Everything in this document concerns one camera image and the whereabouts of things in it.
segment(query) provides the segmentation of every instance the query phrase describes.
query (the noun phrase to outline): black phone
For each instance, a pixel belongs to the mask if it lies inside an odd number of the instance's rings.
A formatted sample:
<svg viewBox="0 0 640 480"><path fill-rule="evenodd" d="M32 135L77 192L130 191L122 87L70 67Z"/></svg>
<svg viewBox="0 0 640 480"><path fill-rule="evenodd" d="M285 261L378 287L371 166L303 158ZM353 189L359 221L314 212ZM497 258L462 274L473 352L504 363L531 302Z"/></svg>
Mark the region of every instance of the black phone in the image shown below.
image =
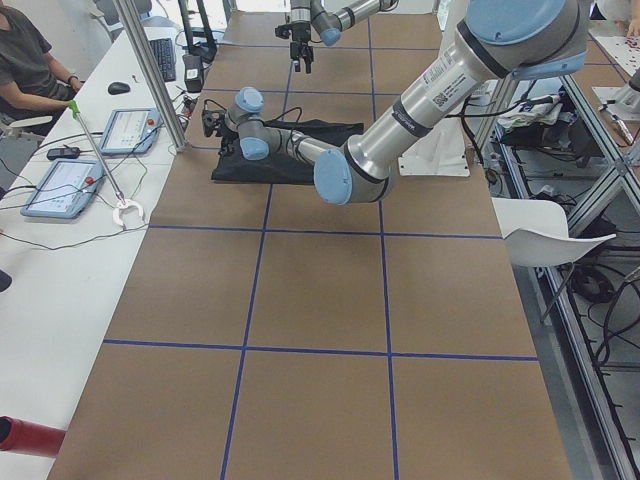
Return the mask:
<svg viewBox="0 0 640 480"><path fill-rule="evenodd" d="M49 160L55 160L56 158L78 158L79 156L80 149L78 147L52 148L47 152L47 158Z"/></svg>

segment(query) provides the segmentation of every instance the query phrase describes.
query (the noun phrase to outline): robotic arm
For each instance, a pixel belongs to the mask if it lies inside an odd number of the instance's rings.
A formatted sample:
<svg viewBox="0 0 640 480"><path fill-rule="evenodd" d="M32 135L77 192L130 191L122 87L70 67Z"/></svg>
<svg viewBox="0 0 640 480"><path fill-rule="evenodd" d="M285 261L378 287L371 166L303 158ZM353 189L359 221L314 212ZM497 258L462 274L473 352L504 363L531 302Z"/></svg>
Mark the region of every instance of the robotic arm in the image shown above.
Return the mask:
<svg viewBox="0 0 640 480"><path fill-rule="evenodd" d="M453 45L363 135L350 137L340 148L300 132L265 127L260 116L264 99L252 87L243 88L235 105L220 113L220 130L240 137L248 160L284 152L313 164L316 190L328 203L376 202L393 186L397 158L482 82L509 73L529 80L580 69L589 3L471 0ZM205 133L212 133L213 123L204 120Z"/></svg>
<svg viewBox="0 0 640 480"><path fill-rule="evenodd" d="M302 59L306 73L311 73L311 26L318 32L324 44L330 47L340 40L341 32L344 30L375 13L394 9L398 2L399 0L358 0L336 13L329 13L322 6L322 0L291 0L291 13L286 17L287 23L276 27L276 37L291 37L289 53L295 71L300 71Z"/></svg>

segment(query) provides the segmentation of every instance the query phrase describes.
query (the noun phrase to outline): green handle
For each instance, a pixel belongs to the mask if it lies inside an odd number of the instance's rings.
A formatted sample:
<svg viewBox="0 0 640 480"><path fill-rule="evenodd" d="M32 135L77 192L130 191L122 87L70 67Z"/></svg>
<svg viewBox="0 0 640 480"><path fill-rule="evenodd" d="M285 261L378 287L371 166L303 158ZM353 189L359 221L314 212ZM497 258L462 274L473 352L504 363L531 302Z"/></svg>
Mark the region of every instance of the green handle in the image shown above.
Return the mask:
<svg viewBox="0 0 640 480"><path fill-rule="evenodd" d="M73 118L76 118L80 114L80 109L78 108L78 104L76 103L76 101L70 100L67 105L73 112Z"/></svg>

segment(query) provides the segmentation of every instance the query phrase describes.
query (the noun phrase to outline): reach grabber tool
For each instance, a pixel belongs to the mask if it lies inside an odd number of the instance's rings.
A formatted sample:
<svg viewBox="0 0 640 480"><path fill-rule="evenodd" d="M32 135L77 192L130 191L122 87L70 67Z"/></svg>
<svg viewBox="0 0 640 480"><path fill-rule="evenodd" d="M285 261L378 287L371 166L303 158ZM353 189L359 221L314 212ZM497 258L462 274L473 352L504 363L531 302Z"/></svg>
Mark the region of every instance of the reach grabber tool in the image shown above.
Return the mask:
<svg viewBox="0 0 640 480"><path fill-rule="evenodd" d="M73 112L73 118L75 118L78 121L78 123L80 123L80 125L82 126L82 129L84 130L85 135L89 139L91 148L93 148L93 151L96 153L96 156L98 157L98 160L100 161L100 164L104 169L105 175L109 179L109 182L111 183L111 186L113 187L113 190L116 193L116 198L118 199L118 203L116 204L116 208L113 210L113 221L116 223L116 225L119 225L120 227L122 227L123 230L126 230L127 227L125 227L124 221L122 220L122 213L129 208L136 208L138 210L138 216L140 217L141 220L144 220L144 210L142 208L142 205L140 205L138 202L134 200L125 198L124 193L122 193L122 190L120 190L120 187L118 186L118 183L116 182L115 177L111 173L111 170L109 170L109 165L107 165L107 162L105 161L104 157L100 153L100 149L98 148L95 140L93 139L93 135L91 135L91 132L87 128L87 125L84 123L84 120L82 119L82 115L80 115L80 110L78 109L78 105L76 104L75 100L71 100L69 102L69 108Z"/></svg>

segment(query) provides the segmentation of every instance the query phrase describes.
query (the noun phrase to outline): label sticker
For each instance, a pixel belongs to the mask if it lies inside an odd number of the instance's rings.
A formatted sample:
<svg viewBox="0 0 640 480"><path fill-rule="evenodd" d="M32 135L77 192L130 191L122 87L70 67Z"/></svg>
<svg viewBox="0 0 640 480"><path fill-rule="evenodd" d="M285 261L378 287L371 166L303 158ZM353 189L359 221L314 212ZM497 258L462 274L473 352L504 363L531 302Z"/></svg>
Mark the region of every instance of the label sticker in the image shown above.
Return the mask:
<svg viewBox="0 0 640 480"><path fill-rule="evenodd" d="M422 79L429 89L429 100L443 112L455 107L479 83L464 66L456 63L453 58L454 51L455 46L449 47L422 74Z"/></svg>

